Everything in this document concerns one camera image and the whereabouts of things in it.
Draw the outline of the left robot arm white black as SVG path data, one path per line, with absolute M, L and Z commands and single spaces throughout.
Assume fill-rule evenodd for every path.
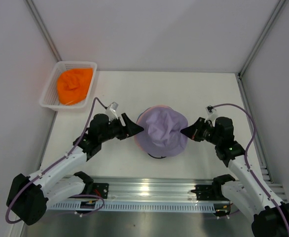
M 104 142 L 114 138 L 124 140 L 143 130 L 126 114 L 115 119 L 110 119 L 106 114 L 95 115 L 63 157 L 28 176 L 19 174 L 13 179 L 6 201 L 6 221 L 12 223 L 9 214 L 13 212 L 19 221 L 32 225 L 43 217 L 48 208 L 61 201 L 91 196 L 93 179 L 89 175 L 80 171 L 69 180 L 63 177 L 88 162 L 101 150 Z

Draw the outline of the pink bucket hat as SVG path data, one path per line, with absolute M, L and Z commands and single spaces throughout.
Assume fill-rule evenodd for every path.
M 147 108 L 146 110 L 144 110 L 144 114 L 145 114 L 146 112 L 148 112 L 148 111 L 151 111 L 152 109 L 155 109 L 155 108 L 169 108 L 169 109 L 171 109 L 171 107 L 169 107 L 169 106 L 156 105 L 156 106 L 152 106 L 152 107 L 149 107 L 149 108 Z M 143 152 L 145 152 L 145 150 L 144 150 L 144 149 L 141 147 L 141 145 L 139 144 L 138 139 L 137 139 L 137 136 L 135 136 L 134 141 L 135 141 L 135 144 L 140 148 L 140 150 L 143 151 Z

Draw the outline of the purple bucket hat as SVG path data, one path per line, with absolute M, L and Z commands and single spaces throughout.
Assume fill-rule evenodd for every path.
M 175 157 L 187 146 L 187 137 L 181 134 L 181 130 L 188 127 L 187 118 L 173 109 L 152 109 L 143 114 L 138 125 L 144 131 L 136 136 L 147 154 Z

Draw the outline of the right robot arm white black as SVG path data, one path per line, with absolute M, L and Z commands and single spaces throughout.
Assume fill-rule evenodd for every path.
M 214 123 L 199 118 L 181 130 L 193 141 L 215 146 L 217 157 L 233 173 L 213 180 L 212 195 L 232 201 L 251 223 L 256 237 L 289 237 L 289 203 L 285 203 L 252 169 L 246 150 L 234 138 L 231 119 L 218 117 Z

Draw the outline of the black wire hat stand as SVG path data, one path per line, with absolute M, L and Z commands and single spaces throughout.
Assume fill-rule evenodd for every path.
M 164 159 L 164 158 L 166 158 L 166 156 L 159 156 L 159 157 L 157 157 L 157 156 L 152 156 L 151 154 L 148 154 L 151 158 L 154 158 L 154 159 Z

